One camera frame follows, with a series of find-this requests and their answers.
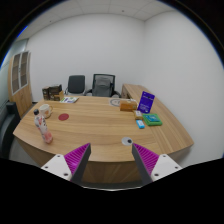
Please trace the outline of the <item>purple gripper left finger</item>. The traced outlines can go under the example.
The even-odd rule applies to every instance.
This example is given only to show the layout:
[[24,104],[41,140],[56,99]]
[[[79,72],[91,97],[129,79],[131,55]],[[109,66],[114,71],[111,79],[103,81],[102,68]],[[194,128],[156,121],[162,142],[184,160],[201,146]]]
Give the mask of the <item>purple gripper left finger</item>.
[[42,169],[75,184],[80,184],[90,154],[91,144],[87,143],[66,155],[56,154],[42,166]]

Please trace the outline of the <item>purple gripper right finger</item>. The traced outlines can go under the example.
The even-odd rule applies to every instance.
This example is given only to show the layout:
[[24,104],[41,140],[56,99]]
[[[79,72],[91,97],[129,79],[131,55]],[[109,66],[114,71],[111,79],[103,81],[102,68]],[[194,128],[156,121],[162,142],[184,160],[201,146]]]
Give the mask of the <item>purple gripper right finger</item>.
[[144,185],[182,169],[167,154],[158,155],[136,143],[132,144],[132,154]]

